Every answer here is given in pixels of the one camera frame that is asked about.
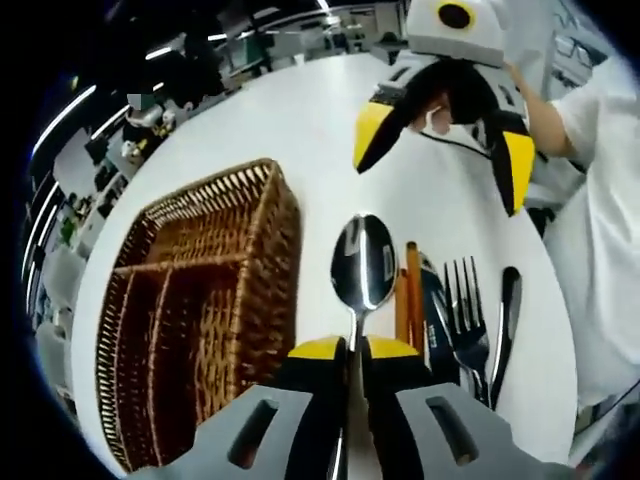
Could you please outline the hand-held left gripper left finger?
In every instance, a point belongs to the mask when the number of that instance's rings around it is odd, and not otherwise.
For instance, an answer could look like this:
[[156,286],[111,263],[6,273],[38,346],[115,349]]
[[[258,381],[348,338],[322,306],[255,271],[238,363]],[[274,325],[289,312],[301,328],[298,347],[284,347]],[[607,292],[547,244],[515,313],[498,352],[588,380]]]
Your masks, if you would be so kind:
[[346,342],[339,336],[289,352],[274,377],[202,423],[193,446],[134,479],[335,479],[346,410]]

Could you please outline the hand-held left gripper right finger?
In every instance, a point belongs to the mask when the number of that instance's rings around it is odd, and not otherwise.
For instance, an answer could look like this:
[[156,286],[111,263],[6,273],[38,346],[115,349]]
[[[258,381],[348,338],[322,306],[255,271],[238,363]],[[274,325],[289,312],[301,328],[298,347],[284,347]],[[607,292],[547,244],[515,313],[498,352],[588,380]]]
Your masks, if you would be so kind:
[[521,450],[509,424],[417,351],[370,336],[363,347],[368,425],[385,479],[572,479],[572,468]]

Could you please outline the person's right hand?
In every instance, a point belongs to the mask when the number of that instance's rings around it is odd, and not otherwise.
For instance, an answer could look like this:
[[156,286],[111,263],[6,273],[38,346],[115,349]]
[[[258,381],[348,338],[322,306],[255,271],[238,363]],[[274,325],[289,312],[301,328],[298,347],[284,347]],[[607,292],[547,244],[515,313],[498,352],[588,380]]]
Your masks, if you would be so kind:
[[446,135],[453,123],[449,97],[446,92],[437,93],[422,107],[410,123],[410,129],[421,133],[428,127],[437,135]]

